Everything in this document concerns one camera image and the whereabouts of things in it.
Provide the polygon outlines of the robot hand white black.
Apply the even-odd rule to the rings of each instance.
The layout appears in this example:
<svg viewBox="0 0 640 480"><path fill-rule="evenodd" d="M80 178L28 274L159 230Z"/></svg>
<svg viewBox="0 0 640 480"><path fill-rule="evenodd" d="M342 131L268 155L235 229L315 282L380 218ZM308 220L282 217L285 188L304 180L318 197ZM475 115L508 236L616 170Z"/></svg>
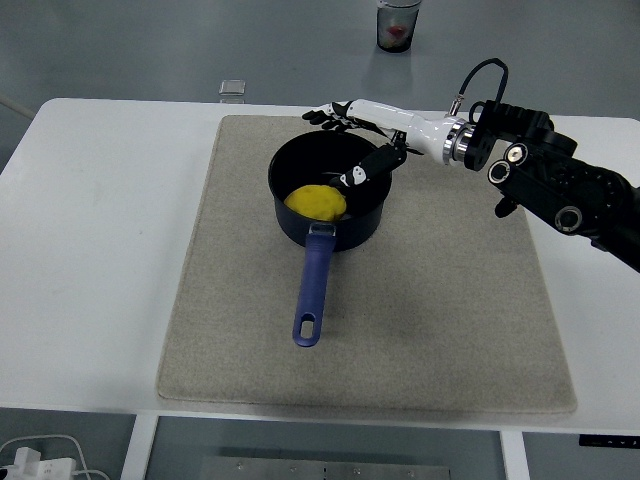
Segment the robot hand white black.
<svg viewBox="0 0 640 480"><path fill-rule="evenodd" d="M325 130L365 129L388 140L356 166L332 178L329 182L332 187L362 186L401 166L409 152L427 155L442 165L454 161L452 129L457 122L455 117L427 120L408 110L358 99L325 104L304 113L302 118Z"/></svg>

